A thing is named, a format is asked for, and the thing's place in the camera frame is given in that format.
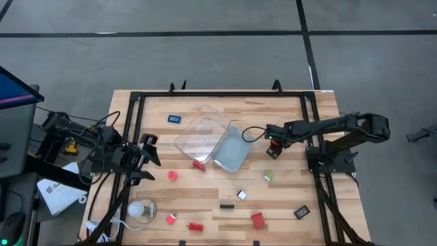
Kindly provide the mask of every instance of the wooden table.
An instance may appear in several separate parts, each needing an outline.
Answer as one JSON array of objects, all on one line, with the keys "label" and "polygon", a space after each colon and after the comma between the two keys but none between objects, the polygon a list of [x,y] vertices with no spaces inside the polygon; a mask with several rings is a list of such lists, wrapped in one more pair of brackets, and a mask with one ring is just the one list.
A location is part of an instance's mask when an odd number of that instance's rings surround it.
[{"label": "wooden table", "polygon": [[[121,133],[130,93],[129,90],[114,91],[109,110],[122,112],[115,124]],[[315,95],[321,120],[339,116],[332,92],[316,91]],[[146,230],[124,230],[123,245],[177,245],[180,240],[186,241],[187,245],[252,245],[253,241],[260,241],[262,245],[324,245],[313,176],[308,171],[304,153],[306,143],[294,144],[284,150],[277,160],[273,160],[265,153],[268,141],[260,139],[253,144],[251,153],[235,174],[227,173],[211,162],[206,165],[207,170],[203,173],[193,169],[193,160],[173,144],[200,105],[210,105],[225,112],[231,118],[231,124],[241,129],[265,126],[266,123],[283,125],[284,122],[302,119],[300,101],[292,97],[146,98],[140,136],[143,133],[158,135],[156,147],[162,166],[145,165],[144,169],[150,171],[156,180],[143,180],[139,186],[133,187],[129,202],[151,199],[156,203],[158,212]],[[182,116],[182,123],[168,123],[169,114]],[[132,139],[135,115],[133,118],[129,139]],[[260,131],[253,129],[250,134],[258,136]],[[330,134],[325,139],[334,140],[342,135]],[[170,170],[178,173],[175,182],[167,178]],[[270,183],[264,180],[267,170],[274,174]],[[355,182],[345,174],[333,174],[333,179],[343,216],[358,235],[370,240]],[[113,175],[103,184],[98,194],[91,220],[99,221],[106,213],[112,185]],[[84,224],[97,186],[95,184],[89,192],[81,238],[85,238]],[[247,198],[244,201],[236,197],[240,189],[246,191]],[[235,209],[220,209],[219,204],[223,200],[233,201]],[[307,205],[311,212],[304,219],[297,220],[293,212],[303,205]],[[259,212],[263,213],[267,226],[256,230],[252,226],[251,215]],[[165,222],[170,213],[177,214],[173,225]],[[333,218],[328,214],[331,234],[335,240]],[[126,222],[132,227],[141,226],[129,216]],[[186,226],[190,222],[204,224],[204,231],[189,231]]]}]

